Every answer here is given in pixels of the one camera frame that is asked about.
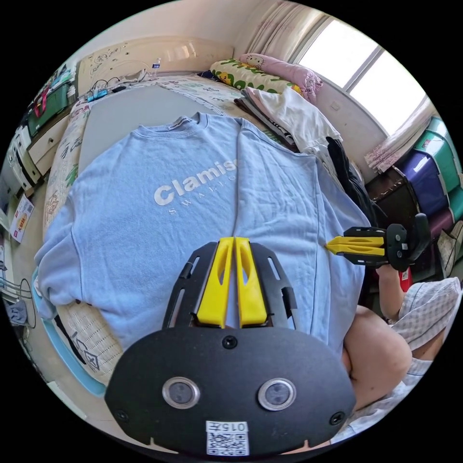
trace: headboard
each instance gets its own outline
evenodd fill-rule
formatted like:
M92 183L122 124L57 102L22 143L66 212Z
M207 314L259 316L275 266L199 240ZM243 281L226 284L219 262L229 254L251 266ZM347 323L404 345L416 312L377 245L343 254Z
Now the headboard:
M88 92L99 79L108 80L151 68L161 59L160 72L203 71L221 59L233 56L233 47L194 37L144 37L98 50L77 66L77 93Z

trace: hello kitty pillowcase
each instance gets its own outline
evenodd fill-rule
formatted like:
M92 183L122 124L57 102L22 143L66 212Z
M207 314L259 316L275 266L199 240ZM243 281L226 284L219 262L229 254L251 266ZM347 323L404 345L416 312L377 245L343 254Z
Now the hello kitty pillowcase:
M286 88L290 87L300 95L302 94L301 89L293 82L267 74L237 59L217 61L210 67L210 71L223 83L238 90L252 87L269 93L283 93Z
M268 74L294 82L301 89L302 96L313 105L315 104L316 94L323 83L310 69L257 53L243 54L240 56L240 61Z

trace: drawer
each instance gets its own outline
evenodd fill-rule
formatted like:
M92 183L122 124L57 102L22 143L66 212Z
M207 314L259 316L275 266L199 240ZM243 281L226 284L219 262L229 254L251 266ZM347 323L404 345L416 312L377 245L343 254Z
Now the drawer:
M39 171L39 168L32 162L30 155L27 151L23 154L21 162L23 163L23 166L31 180L34 183L37 183L40 180L41 172Z
M43 155L38 162L36 162L37 169L39 172L45 176L45 174L52 168L54 161L54 155L58 151L58 143L55 143L54 146L48 150L45 155Z
M13 161L11 168L13 169L14 175L18 179L19 183L21 184L21 188L26 191L32 188L32 185L29 184L27 179L24 177L23 171L21 166L18 164L16 160Z
M50 127L31 147L29 147L30 157L35 165L53 147L58 147L61 138L68 126L69 116L60 119L53 127Z

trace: window frame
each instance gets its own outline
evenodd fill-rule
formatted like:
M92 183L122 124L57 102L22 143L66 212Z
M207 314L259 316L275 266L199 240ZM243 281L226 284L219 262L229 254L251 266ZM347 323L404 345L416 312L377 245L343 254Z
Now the window frame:
M312 44L318 39L318 37L323 33L323 31L333 21L340 21L341 23L343 23L343 21L338 20L337 18L334 18L332 16L326 15L322 17L318 21L318 23L315 25L315 27L309 32L309 34L301 41L299 47L297 47L297 49L294 51L293 55L290 57L288 62L299 64L302 58L304 57L304 55L309 50L309 48L312 46ZM342 93L347 99L352 101L359 109L361 109L377 125L379 130L383 132L384 136L388 138L392 134L388 133L387 130L382 126L382 124L370 113L370 111L368 111L368 109L365 108L365 106L363 106L359 101L357 101L350 93L384 52L385 52L385 49L381 47L380 45L378 45L371 52L368 58L366 58L366 60L359 66L359 68L354 73L354 75L348 80L348 82L343 87L340 87L339 85L335 84L333 81L331 81L330 79L327 79L326 77L324 77L323 75L319 73L317 73L317 75L322 79L323 82L326 82L329 86L334 87L338 92ZM419 108L425 100L426 100L426 96L418 104L415 110Z

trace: window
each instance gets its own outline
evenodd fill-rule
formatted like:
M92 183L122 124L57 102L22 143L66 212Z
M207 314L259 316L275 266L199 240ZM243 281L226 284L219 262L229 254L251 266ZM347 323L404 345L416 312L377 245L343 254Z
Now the window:
M299 63L348 93L389 135L426 96L395 58L341 21L327 22Z

